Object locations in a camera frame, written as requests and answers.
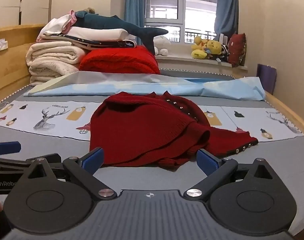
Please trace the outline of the dark red knit sweater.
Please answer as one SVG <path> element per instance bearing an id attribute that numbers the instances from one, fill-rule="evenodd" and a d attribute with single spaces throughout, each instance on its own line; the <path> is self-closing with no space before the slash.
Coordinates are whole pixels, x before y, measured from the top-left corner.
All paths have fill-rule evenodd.
<path id="1" fill-rule="evenodd" d="M 175 170 L 200 149 L 224 158 L 257 143 L 249 132 L 213 127 L 198 105 L 168 92 L 112 95 L 90 120 L 89 149 L 103 149 L 105 166 Z"/>

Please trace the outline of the white pink folded clothes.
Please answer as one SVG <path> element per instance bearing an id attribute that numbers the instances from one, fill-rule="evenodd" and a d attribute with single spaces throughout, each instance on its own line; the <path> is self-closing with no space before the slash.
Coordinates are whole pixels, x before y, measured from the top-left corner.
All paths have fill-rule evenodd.
<path id="1" fill-rule="evenodd" d="M 53 18 L 42 28 L 36 42 L 40 42 L 43 35 L 66 34 L 76 22 L 77 18 L 73 10 L 60 18 Z"/>

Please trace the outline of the wooden headboard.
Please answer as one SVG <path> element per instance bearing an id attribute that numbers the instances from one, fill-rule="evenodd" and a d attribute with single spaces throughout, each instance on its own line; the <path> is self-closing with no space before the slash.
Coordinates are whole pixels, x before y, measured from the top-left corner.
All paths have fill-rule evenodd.
<path id="1" fill-rule="evenodd" d="M 8 42 L 8 48 L 0 51 L 0 102 L 30 83 L 25 56 L 43 27 L 27 24 L 0 28 L 0 39 Z"/>

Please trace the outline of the light blue folded sheet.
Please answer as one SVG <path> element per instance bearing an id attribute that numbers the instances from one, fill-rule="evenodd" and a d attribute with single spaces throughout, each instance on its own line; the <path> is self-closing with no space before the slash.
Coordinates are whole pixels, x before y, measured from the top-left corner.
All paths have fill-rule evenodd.
<path id="1" fill-rule="evenodd" d="M 134 95 L 168 92 L 176 96 L 262 101 L 266 93 L 258 77 L 220 80 L 213 77 L 171 77 L 157 74 L 113 74 L 79 71 L 57 77 L 25 93 L 33 96 Z"/>

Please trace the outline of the cream folded blanket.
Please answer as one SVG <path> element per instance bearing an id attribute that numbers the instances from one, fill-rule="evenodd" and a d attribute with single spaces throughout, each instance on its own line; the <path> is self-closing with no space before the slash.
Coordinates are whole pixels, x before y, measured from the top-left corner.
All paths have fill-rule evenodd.
<path id="1" fill-rule="evenodd" d="M 85 55 L 85 50 L 68 41 L 33 44 L 25 56 L 31 75 L 30 85 L 40 85 L 57 77 L 77 72 Z"/>

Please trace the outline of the tissue pack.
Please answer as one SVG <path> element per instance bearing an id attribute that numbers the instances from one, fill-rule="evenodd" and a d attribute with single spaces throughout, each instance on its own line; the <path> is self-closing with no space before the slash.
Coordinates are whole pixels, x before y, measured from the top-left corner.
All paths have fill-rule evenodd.
<path id="1" fill-rule="evenodd" d="M 0 51 L 8 49 L 8 41 L 4 38 L 0 39 Z"/>

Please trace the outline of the bright red folded blanket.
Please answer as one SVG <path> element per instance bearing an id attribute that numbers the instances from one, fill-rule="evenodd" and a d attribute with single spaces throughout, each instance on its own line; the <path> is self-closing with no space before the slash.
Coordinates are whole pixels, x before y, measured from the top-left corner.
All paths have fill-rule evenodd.
<path id="1" fill-rule="evenodd" d="M 155 56 L 145 48 L 101 48 L 89 52 L 80 71 L 117 74 L 160 74 Z"/>

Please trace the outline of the yellow plush toys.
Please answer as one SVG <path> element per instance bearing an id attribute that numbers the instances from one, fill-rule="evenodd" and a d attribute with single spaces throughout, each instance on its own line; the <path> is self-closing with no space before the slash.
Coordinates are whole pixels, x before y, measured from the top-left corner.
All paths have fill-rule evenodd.
<path id="1" fill-rule="evenodd" d="M 193 59 L 209 59 L 217 62 L 227 62 L 228 47 L 216 40 L 202 39 L 197 36 L 191 46 Z"/>

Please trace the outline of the dark red cushion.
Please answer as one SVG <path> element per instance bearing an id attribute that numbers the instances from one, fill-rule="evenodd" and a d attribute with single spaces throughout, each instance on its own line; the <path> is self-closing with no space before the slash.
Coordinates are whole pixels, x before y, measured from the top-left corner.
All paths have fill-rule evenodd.
<path id="1" fill-rule="evenodd" d="M 227 62 L 232 67 L 241 65 L 246 55 L 246 34 L 233 34 L 228 42 L 228 58 Z"/>

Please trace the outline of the white folded quilt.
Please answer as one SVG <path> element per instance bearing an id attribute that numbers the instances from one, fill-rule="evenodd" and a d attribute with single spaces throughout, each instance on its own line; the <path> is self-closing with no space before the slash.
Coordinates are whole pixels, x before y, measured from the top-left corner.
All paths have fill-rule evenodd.
<path id="1" fill-rule="evenodd" d="M 71 27 L 66 35 L 89 41 L 121 41 L 135 39 L 134 35 L 129 34 L 124 29 L 90 29 Z"/>

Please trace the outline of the white plush toy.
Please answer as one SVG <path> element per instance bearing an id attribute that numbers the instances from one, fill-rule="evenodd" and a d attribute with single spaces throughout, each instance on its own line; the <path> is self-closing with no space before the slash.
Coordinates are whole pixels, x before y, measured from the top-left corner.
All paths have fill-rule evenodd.
<path id="1" fill-rule="evenodd" d="M 168 47 L 171 45 L 170 40 L 163 35 L 154 37 L 155 55 L 168 56 Z"/>

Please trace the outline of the right blue curtain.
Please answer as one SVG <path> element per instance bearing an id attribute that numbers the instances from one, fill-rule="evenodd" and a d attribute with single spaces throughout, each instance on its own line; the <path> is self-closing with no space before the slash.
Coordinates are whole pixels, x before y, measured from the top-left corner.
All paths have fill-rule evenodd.
<path id="1" fill-rule="evenodd" d="M 239 26 L 239 0 L 217 0 L 216 18 L 214 23 L 215 40 L 220 34 L 230 39 L 238 33 Z"/>

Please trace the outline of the blue curtain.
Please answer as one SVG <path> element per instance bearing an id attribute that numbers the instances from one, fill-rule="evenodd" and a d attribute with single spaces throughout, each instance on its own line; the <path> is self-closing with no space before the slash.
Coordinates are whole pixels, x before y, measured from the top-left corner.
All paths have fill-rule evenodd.
<path id="1" fill-rule="evenodd" d="M 230 39 L 238 33 L 239 26 L 239 0 L 217 0 L 216 18 L 214 23 L 215 40 L 220 34 Z"/>
<path id="2" fill-rule="evenodd" d="M 139 38 L 139 28 L 144 27 L 144 5 L 145 0 L 125 0 L 124 20 L 126 30 L 131 35 L 137 36 L 136 41 L 139 45 L 143 44 Z"/>

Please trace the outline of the teal shark plush toy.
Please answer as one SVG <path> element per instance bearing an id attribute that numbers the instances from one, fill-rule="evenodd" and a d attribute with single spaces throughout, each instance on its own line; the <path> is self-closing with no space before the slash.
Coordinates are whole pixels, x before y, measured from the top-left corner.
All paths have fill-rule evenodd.
<path id="1" fill-rule="evenodd" d="M 138 37 L 143 45 L 155 55 L 154 37 L 168 34 L 166 29 L 153 27 L 139 27 L 135 24 L 121 20 L 118 16 L 100 16 L 87 11 L 75 12 L 76 23 L 74 27 L 89 29 L 124 29 L 130 35 Z"/>

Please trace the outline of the left blue curtain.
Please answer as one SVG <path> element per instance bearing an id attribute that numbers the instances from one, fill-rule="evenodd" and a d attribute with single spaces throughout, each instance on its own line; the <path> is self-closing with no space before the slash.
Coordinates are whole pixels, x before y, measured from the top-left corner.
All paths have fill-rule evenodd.
<path id="1" fill-rule="evenodd" d="M 144 27 L 144 5 L 145 0 L 125 0 L 124 20 L 126 30 L 131 35 L 137 36 L 136 41 L 139 45 L 143 44 L 139 38 L 139 28 Z"/>

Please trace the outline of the wooden bed side rail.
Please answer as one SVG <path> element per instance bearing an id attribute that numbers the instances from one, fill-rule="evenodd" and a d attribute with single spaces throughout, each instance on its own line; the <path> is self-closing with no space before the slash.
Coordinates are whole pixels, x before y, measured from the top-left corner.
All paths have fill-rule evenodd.
<path id="1" fill-rule="evenodd" d="M 265 93 L 265 101 L 273 108 L 277 109 L 280 113 L 282 113 L 288 120 L 290 120 L 290 122 L 292 122 L 296 126 L 296 128 L 298 128 L 304 134 L 304 119 L 301 118 L 297 113 L 287 107 L 283 102 L 281 102 L 272 94 L 268 92 Z"/>

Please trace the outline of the window frame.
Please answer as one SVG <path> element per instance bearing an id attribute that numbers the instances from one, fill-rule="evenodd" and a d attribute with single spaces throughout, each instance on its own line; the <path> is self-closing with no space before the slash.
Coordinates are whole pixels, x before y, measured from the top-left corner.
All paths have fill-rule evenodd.
<path id="1" fill-rule="evenodd" d="M 217 0 L 145 0 L 144 26 L 163 28 L 171 42 L 214 39 Z"/>

